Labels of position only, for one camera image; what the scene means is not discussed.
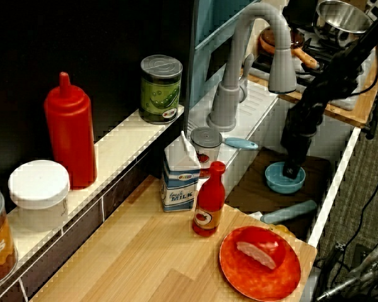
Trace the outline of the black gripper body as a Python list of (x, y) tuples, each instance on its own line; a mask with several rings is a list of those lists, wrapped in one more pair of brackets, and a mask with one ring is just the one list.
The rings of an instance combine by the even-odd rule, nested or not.
[(281, 145), (289, 161), (305, 161), (312, 137), (323, 120), (324, 104), (300, 101), (290, 108), (285, 119)]

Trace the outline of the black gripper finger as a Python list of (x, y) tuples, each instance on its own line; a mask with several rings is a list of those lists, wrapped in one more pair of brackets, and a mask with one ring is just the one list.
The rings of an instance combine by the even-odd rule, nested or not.
[(283, 166), (283, 176), (295, 179), (301, 169), (301, 165), (305, 162), (306, 156), (288, 155)]

